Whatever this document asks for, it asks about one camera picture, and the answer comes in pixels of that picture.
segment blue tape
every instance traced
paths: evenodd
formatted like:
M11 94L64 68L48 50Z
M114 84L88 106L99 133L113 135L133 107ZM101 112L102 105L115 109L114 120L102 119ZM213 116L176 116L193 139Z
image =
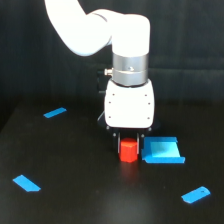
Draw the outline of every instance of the blue tape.
M184 163L185 157L152 157L144 158L147 163Z
M61 114L61 113L65 112L65 111L67 111L67 110L65 108L61 107L59 109L56 109L56 110L53 110L53 111L51 111L49 113L44 114L44 117L50 118L50 117L53 117L55 115Z
M32 181L30 181L29 179L24 177L23 175L16 177L15 179L13 179L13 181L27 192L39 191L41 189L36 184L34 184Z
M185 202L191 204L195 201L198 201L201 198L204 198L205 196L209 194L210 194L210 191L207 188L199 187L198 189L191 191L181 197Z
M145 141L150 142L177 142L176 137L145 137Z

